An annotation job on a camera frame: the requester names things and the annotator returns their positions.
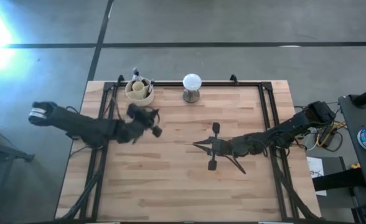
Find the paper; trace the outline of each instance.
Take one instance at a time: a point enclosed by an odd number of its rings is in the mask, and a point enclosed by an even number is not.
[[[307,157],[307,164],[309,165],[310,174],[312,178],[324,176],[322,169],[322,160],[319,158]],[[316,195],[327,196],[326,190],[316,192]]]

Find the wooden table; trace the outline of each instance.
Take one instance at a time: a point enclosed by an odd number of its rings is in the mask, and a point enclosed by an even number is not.
[[[287,81],[272,81],[280,122],[292,117],[293,102]],[[104,82],[88,82],[81,113],[97,118]],[[210,159],[192,142],[212,134],[220,123],[220,138],[264,131],[257,88],[202,87],[200,100],[188,104],[183,87],[156,87],[151,106],[160,108],[162,136],[150,131],[135,144],[111,142],[101,191],[99,221],[259,221],[281,220],[269,157],[240,157],[242,174],[224,157],[216,171]],[[128,99],[118,90],[118,106],[125,114]],[[271,108],[268,108],[271,123]],[[74,142],[72,151],[84,146]],[[82,193],[90,150],[71,157],[56,217],[64,215]],[[319,206],[303,149],[288,156],[293,185],[316,215]],[[289,209],[285,194],[286,207]],[[89,201],[88,215],[91,211]]]

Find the white ball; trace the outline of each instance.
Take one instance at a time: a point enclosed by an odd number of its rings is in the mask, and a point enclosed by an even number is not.
[[[198,90],[201,87],[202,80],[196,74],[188,74],[183,79],[184,88],[194,91]]]

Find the pen holder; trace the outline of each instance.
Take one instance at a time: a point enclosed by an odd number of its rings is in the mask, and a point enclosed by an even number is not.
[[[150,80],[147,78],[144,79],[144,81],[147,83],[146,86],[142,82],[135,82],[129,81],[128,84],[125,86],[125,94],[128,97],[128,99],[136,104],[137,106],[147,106],[151,102],[153,102],[155,94],[154,94],[154,88],[151,90],[150,94],[148,94],[148,88],[150,86]]]

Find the concrete floor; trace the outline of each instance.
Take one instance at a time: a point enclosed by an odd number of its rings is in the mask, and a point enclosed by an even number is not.
[[[0,0],[0,33],[9,34],[9,44],[95,44],[107,2]],[[115,0],[104,39],[351,41],[366,42],[366,0]],[[14,164],[0,196],[0,223],[53,219],[72,142],[63,131],[30,125],[27,116],[33,101],[79,108],[94,52],[0,50],[0,132],[35,154],[32,163]],[[341,95],[366,90],[366,46],[103,49],[94,80],[116,80],[119,74],[130,78],[133,67],[155,80],[180,80],[188,73],[204,80],[226,80],[233,73],[242,80],[288,80],[295,105],[337,101]],[[342,134],[345,141],[339,151],[315,149],[309,154],[356,162],[349,136]],[[327,219],[351,216],[322,210]]]

